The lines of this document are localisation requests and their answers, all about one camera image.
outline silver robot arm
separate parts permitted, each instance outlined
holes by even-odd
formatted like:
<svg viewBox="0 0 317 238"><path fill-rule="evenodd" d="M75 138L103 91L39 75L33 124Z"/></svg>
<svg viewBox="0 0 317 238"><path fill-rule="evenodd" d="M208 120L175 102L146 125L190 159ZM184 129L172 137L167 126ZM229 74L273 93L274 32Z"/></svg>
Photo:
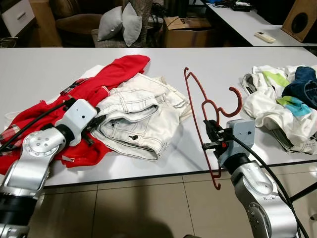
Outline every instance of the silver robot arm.
<svg viewBox="0 0 317 238"><path fill-rule="evenodd" d="M232 120L227 129L215 121L204 121L212 143L203 149L215 149L219 165L231 174L235 194L244 206L254 238L294 238L297 222L292 210L280 198L274 180L265 174L256 161L250 161L247 152L232 135L248 147L254 143L253 120Z"/></svg>
<svg viewBox="0 0 317 238"><path fill-rule="evenodd" d="M0 186L0 238L27 237L27 225L49 175L50 162L65 146L80 142L82 131L96 115L94 107L79 99L55 127L24 138L20 159L10 167Z"/></svg>

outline cardboard box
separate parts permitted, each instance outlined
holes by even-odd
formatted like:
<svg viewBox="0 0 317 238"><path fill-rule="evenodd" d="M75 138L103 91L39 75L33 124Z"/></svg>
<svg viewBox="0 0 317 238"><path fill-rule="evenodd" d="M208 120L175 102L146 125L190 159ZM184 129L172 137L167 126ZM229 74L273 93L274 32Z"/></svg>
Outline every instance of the cardboard box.
<svg viewBox="0 0 317 238"><path fill-rule="evenodd" d="M206 18L164 18L165 48L215 47L217 42L217 30Z"/></svg>

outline gray pillow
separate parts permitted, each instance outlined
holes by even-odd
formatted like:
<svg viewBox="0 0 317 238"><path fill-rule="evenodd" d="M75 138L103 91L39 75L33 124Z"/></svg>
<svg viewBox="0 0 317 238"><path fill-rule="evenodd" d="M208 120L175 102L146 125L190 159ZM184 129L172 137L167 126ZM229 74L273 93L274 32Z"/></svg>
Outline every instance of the gray pillow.
<svg viewBox="0 0 317 238"><path fill-rule="evenodd" d="M98 41L114 37L122 28L122 6L107 11L99 23Z"/></svg>
<svg viewBox="0 0 317 238"><path fill-rule="evenodd" d="M138 16L131 3L128 3L123 10L122 21L123 39L127 46L130 47L141 33L142 17Z"/></svg>

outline tile floor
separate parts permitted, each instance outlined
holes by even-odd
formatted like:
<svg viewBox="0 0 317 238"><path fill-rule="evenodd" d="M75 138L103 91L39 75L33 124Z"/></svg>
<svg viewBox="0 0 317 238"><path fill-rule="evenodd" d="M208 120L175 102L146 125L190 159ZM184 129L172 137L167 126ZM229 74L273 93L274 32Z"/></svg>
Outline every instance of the tile floor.
<svg viewBox="0 0 317 238"><path fill-rule="evenodd" d="M293 195L317 180L317 163L273 169ZM230 176L217 191L208 174L46 189L30 222L31 238L251 238ZM294 202L317 237L317 192Z"/></svg>

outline drawer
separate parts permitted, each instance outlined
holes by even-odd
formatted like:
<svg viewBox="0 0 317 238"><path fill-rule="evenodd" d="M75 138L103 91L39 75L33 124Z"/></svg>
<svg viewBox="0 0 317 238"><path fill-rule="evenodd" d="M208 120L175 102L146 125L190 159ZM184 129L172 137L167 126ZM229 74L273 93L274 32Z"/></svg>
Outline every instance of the drawer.
<svg viewBox="0 0 317 238"><path fill-rule="evenodd" d="M28 0L22 0L1 15L10 35L16 36L33 18Z"/></svg>

